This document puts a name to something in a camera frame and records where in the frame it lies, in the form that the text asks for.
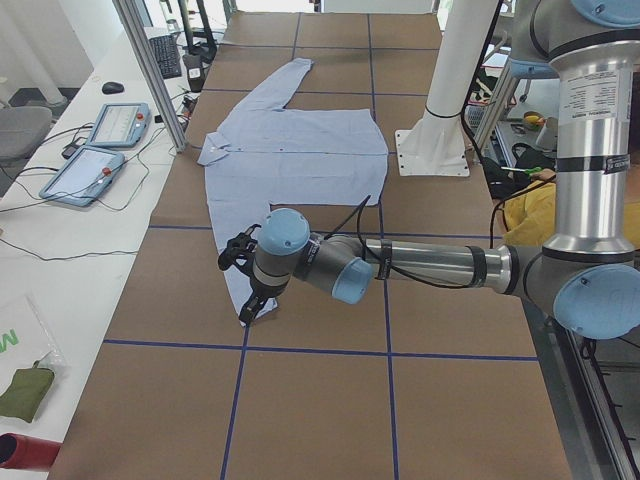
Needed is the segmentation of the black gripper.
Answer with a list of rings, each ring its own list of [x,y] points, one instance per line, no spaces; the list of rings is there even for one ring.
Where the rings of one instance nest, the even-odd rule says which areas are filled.
[[[241,325],[250,325],[255,319],[275,309],[275,298],[281,295],[286,284],[268,285],[257,278],[250,279],[252,294],[241,307],[238,319]]]

